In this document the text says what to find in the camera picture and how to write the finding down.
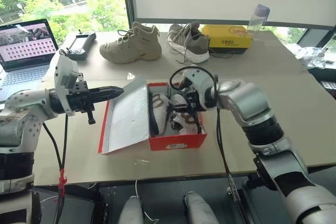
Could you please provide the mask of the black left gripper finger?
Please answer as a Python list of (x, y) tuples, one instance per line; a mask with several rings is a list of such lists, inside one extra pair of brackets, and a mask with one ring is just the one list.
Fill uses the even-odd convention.
[(123, 88), (115, 86), (99, 87), (89, 89), (92, 97), (118, 97), (124, 92)]
[(121, 93), (92, 93), (90, 97), (92, 103), (99, 103), (117, 98), (120, 95)]

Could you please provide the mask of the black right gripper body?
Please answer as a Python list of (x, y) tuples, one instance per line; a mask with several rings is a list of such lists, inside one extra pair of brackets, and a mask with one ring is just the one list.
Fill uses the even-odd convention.
[(183, 97), (189, 98), (192, 101), (193, 107), (197, 108), (197, 111), (205, 111), (205, 109), (201, 106), (200, 96), (197, 91), (183, 91)]

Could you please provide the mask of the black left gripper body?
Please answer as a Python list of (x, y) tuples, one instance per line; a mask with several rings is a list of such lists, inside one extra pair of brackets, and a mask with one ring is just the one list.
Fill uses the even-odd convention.
[(67, 100), (73, 111), (87, 113), (90, 125), (96, 123), (92, 113), (94, 111), (92, 93), (86, 81), (76, 82), (74, 88), (67, 95)]

